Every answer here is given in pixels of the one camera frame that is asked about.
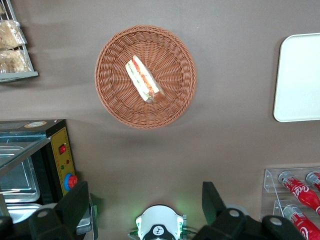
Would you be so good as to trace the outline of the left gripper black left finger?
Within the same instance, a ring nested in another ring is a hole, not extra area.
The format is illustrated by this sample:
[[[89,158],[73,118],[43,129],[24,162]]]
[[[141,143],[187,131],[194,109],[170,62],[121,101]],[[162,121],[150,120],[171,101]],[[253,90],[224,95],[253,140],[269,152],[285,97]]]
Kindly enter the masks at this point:
[[[53,208],[42,208],[29,219],[33,240],[73,240],[89,208],[87,181],[79,181]]]

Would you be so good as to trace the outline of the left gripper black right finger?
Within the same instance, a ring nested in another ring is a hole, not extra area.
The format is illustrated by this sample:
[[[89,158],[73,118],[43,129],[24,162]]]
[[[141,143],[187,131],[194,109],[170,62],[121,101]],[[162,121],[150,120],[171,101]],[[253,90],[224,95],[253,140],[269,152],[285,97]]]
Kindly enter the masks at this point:
[[[194,240],[303,240],[304,237],[287,219],[267,215],[257,221],[241,210],[228,208],[215,185],[202,183],[202,210],[207,222]]]

